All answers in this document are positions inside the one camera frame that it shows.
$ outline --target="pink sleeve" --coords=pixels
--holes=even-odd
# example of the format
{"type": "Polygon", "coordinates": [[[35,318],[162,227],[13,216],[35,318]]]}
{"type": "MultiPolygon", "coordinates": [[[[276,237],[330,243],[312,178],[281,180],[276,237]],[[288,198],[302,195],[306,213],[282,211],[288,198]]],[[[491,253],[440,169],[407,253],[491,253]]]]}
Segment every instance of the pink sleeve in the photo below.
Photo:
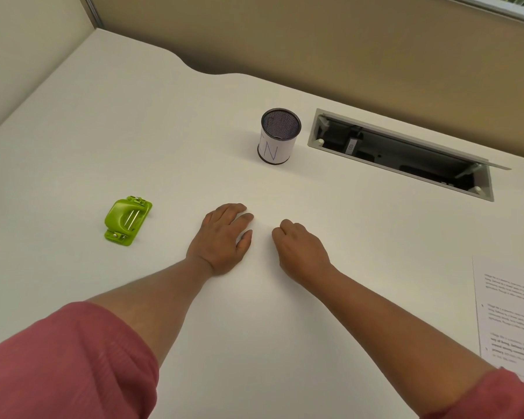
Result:
{"type": "Polygon", "coordinates": [[[498,369],[485,375],[454,406],[424,419],[524,419],[524,382],[498,369]]]}
{"type": "Polygon", "coordinates": [[[147,418],[158,379],[133,329],[95,304],[71,303],[0,344],[0,418],[147,418]]]}

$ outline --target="white desk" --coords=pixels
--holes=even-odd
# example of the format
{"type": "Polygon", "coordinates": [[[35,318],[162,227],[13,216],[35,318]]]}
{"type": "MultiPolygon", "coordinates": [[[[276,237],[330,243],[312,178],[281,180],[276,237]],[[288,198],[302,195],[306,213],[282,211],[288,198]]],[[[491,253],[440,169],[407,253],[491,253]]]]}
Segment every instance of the white desk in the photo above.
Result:
{"type": "Polygon", "coordinates": [[[471,255],[524,262],[524,159],[253,77],[203,75],[95,31],[0,127],[0,341],[181,260],[225,202],[254,213],[252,247],[194,302],[154,418],[414,417],[281,272],[270,231],[283,218],[318,235],[340,270],[476,352],[471,255]],[[256,145],[261,115],[278,106],[303,130],[291,159],[270,166],[256,145]],[[490,203],[343,159],[307,146],[317,108],[513,170],[491,171],[490,203]],[[123,247],[103,238],[103,220],[129,195],[154,206],[123,247]]]}

